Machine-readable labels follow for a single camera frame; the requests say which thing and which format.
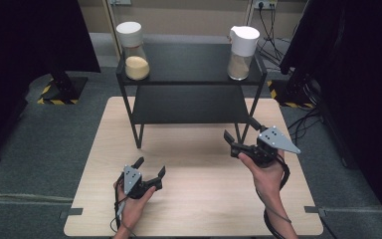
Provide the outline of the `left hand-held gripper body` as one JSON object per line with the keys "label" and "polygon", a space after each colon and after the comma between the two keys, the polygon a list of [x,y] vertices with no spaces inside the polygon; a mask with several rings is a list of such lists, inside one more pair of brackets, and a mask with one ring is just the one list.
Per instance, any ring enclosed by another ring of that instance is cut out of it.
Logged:
{"label": "left hand-held gripper body", "polygon": [[130,165],[124,167],[123,176],[124,194],[132,199],[140,199],[151,187],[155,187],[157,190],[162,188],[162,180],[157,180],[157,176],[143,181],[142,173]]}

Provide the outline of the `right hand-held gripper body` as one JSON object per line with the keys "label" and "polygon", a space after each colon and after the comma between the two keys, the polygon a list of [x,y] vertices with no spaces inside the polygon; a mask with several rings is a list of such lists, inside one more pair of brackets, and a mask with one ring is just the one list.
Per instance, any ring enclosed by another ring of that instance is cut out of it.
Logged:
{"label": "right hand-held gripper body", "polygon": [[275,159],[278,159],[278,150],[299,154],[300,149],[274,125],[271,127],[260,126],[257,141],[253,145],[237,143],[230,136],[230,154],[237,157],[244,153],[250,157],[255,165],[269,167]]}

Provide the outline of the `black two-tier shelf rack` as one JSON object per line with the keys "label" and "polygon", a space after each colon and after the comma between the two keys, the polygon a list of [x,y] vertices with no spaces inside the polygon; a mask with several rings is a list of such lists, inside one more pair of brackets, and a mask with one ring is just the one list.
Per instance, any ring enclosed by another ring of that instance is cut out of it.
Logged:
{"label": "black two-tier shelf rack", "polygon": [[144,127],[161,123],[249,123],[267,76],[260,55],[249,75],[235,81],[227,74],[228,44],[148,44],[149,75],[134,81],[121,59],[116,77],[137,147]]}

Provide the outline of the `glass jar white spout lid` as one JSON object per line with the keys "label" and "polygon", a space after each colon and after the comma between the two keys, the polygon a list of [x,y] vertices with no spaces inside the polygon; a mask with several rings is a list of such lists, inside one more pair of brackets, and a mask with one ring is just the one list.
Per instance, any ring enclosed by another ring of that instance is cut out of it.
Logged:
{"label": "glass jar white spout lid", "polygon": [[230,30],[231,54],[227,68],[228,76],[236,81],[244,80],[256,52],[260,32],[249,26],[234,26]]}

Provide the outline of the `person's left hand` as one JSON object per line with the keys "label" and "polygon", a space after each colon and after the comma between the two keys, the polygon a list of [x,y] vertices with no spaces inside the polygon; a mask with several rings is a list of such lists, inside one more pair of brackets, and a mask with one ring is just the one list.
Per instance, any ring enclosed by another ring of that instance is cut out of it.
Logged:
{"label": "person's left hand", "polygon": [[123,204],[123,210],[121,212],[121,224],[119,227],[129,229],[132,234],[134,227],[141,218],[146,203],[155,192],[155,187],[151,187],[150,189],[148,189],[140,199],[127,198],[123,193],[121,183],[115,182],[113,184],[113,187],[115,188],[115,192],[117,193],[117,196],[115,197],[116,205],[120,206],[121,204]]}

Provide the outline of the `person's right hand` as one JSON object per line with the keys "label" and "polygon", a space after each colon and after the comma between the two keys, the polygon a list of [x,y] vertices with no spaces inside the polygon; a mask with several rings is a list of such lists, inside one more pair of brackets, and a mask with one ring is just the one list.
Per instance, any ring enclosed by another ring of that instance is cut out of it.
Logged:
{"label": "person's right hand", "polygon": [[269,167],[258,167],[253,160],[244,153],[238,154],[238,159],[251,172],[257,191],[261,194],[264,202],[279,200],[280,185],[284,170],[281,164],[275,160]]}

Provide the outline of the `black stand striped base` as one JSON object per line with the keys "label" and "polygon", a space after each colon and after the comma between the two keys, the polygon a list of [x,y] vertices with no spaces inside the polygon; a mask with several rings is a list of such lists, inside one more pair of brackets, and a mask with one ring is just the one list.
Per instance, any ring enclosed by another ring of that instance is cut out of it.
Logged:
{"label": "black stand striped base", "polygon": [[66,72],[51,74],[38,103],[42,105],[75,105],[88,81],[87,77],[70,77]]}
{"label": "black stand striped base", "polygon": [[313,108],[314,103],[303,90],[292,92],[287,89],[286,80],[268,80],[271,97],[283,107]]}

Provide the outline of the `grey tape strip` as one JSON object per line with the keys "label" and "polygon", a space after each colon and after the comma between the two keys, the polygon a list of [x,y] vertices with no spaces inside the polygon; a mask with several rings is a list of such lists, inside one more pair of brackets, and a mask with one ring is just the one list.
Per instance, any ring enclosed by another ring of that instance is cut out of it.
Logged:
{"label": "grey tape strip", "polygon": [[326,215],[326,211],[323,208],[317,206],[305,206],[304,211],[306,213],[318,214],[320,217],[324,217]]}
{"label": "grey tape strip", "polygon": [[67,211],[61,211],[59,218],[60,219],[67,219],[71,215],[82,215],[83,214],[83,208],[70,208]]}

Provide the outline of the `dark curtain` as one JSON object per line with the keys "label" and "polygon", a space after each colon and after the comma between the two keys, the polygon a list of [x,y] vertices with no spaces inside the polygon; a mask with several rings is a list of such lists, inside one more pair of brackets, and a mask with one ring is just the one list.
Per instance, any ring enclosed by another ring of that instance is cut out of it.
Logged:
{"label": "dark curtain", "polygon": [[292,92],[318,82],[347,157],[382,204],[382,0],[307,0],[281,70]]}
{"label": "dark curtain", "polygon": [[55,70],[99,70],[79,1],[0,0],[0,140],[30,84]]}

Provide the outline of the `white wall power outlet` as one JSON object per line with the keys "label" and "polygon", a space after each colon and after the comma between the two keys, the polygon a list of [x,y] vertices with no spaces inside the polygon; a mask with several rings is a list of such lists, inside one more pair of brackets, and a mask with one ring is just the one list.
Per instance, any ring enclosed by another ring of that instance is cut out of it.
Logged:
{"label": "white wall power outlet", "polygon": [[277,4],[278,0],[255,0],[253,6],[258,10],[274,10]]}

